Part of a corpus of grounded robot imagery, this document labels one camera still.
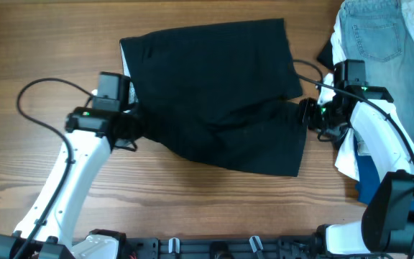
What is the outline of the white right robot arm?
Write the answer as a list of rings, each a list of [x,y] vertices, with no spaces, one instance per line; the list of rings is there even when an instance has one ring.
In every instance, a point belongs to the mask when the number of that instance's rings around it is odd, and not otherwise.
[[[331,101],[300,101],[300,122],[321,142],[335,142],[349,128],[361,135],[381,183],[361,220],[318,227],[306,250],[328,258],[414,256],[414,143],[398,119],[386,88],[370,86],[362,60],[335,65]]]

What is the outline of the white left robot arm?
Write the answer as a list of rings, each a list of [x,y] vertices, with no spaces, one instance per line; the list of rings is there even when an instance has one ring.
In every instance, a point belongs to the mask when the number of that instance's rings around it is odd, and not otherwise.
[[[130,102],[131,79],[102,72],[98,90],[66,118],[63,144],[32,208],[11,235],[0,234],[0,258],[120,258],[126,235],[94,230],[74,244],[73,232],[94,178],[115,149],[134,152],[144,134]]]

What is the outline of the black shorts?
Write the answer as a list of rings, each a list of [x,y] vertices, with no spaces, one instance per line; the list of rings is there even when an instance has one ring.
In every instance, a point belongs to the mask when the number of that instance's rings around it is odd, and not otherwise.
[[[120,46],[147,139],[198,163],[298,175],[307,129],[283,19],[166,29]]]

